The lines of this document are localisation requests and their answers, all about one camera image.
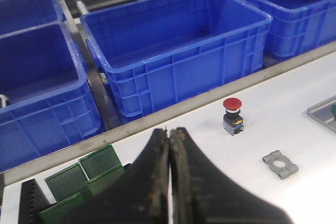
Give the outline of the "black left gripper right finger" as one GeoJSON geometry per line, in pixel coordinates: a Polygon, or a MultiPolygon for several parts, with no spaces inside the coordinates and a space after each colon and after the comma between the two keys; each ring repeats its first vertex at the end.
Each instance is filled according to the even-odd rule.
{"type": "Polygon", "coordinates": [[[292,223],[280,208],[222,173],[188,131],[170,131],[174,223],[292,223]]]}

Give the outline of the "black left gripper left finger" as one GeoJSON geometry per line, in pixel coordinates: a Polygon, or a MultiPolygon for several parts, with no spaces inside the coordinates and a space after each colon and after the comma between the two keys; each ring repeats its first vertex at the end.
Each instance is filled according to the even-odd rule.
{"type": "Polygon", "coordinates": [[[168,223],[169,139],[155,129],[133,164],[61,223],[168,223]]]}

